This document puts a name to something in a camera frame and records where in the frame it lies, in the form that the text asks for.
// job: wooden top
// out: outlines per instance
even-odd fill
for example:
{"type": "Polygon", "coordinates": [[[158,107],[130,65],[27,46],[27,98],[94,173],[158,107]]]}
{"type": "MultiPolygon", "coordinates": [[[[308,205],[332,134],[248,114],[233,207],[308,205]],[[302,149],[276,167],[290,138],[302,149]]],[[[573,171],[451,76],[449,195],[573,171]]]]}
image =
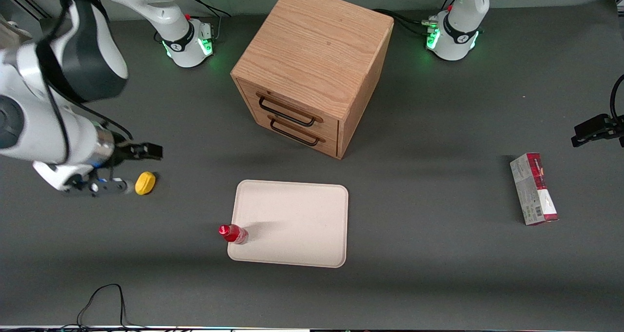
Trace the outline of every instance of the wooden top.
{"type": "Polygon", "coordinates": [[[392,18],[341,0],[279,0],[232,75],[345,118],[392,18]]]}

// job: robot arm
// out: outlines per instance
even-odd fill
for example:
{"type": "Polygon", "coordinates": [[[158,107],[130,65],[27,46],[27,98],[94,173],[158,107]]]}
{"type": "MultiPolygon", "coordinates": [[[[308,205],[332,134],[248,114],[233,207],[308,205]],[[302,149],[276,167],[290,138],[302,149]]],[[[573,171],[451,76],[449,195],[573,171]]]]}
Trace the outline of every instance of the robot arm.
{"type": "MultiPolygon", "coordinates": [[[[0,51],[0,154],[34,161],[58,190],[93,192],[98,168],[160,159],[162,147],[131,143],[72,111],[118,95],[128,73],[99,1],[61,2],[71,18],[67,33],[57,36],[55,27],[38,43],[0,51]]],[[[115,182],[125,190],[125,182],[115,182]]]]}
{"type": "Polygon", "coordinates": [[[167,55],[180,67],[194,67],[212,54],[212,28],[188,19],[175,0],[112,0],[143,15],[162,37],[167,55]]]}
{"type": "Polygon", "coordinates": [[[429,17],[439,27],[430,31],[427,49],[445,60],[464,58],[474,48],[479,35],[477,28],[489,9],[490,0],[457,0],[452,10],[443,10],[429,17]]]}

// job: red bottle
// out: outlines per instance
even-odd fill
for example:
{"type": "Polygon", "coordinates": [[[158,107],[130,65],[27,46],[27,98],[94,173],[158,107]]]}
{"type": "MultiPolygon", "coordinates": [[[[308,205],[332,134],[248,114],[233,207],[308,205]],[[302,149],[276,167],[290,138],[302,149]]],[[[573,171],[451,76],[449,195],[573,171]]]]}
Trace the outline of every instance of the red bottle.
{"type": "Polygon", "coordinates": [[[219,227],[219,234],[221,234],[226,241],[234,244],[245,243],[249,235],[245,228],[236,225],[221,225],[219,227]]]}

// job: yellow object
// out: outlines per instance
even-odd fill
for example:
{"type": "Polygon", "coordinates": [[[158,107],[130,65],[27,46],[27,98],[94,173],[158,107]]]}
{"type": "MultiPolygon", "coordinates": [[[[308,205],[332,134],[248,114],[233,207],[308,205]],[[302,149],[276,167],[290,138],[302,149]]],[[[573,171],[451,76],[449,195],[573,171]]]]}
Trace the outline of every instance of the yellow object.
{"type": "Polygon", "coordinates": [[[156,176],[149,171],[143,172],[134,184],[134,192],[138,195],[146,195],[154,189],[156,176]]]}

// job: gray tabletop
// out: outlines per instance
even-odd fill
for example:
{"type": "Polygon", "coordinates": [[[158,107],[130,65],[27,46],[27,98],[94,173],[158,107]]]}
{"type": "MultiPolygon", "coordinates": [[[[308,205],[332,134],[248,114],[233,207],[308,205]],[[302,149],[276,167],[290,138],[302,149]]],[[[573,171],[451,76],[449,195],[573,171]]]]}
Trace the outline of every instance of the gray tabletop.
{"type": "MultiPolygon", "coordinates": [[[[116,282],[142,325],[624,330],[624,150],[570,144],[622,73],[612,0],[492,10],[455,63],[396,27],[342,161],[254,123],[229,72],[262,21],[225,19],[189,70],[146,21],[112,25],[131,80],[91,106],[165,148],[116,175],[162,180],[150,196],[64,198],[0,159],[0,325],[71,323],[116,282]],[[525,152],[542,153],[557,223],[522,222],[508,161],[525,152]],[[216,226],[243,179],[345,185],[345,265],[231,261],[216,226]]],[[[109,290],[84,322],[117,312],[109,290]]]]}

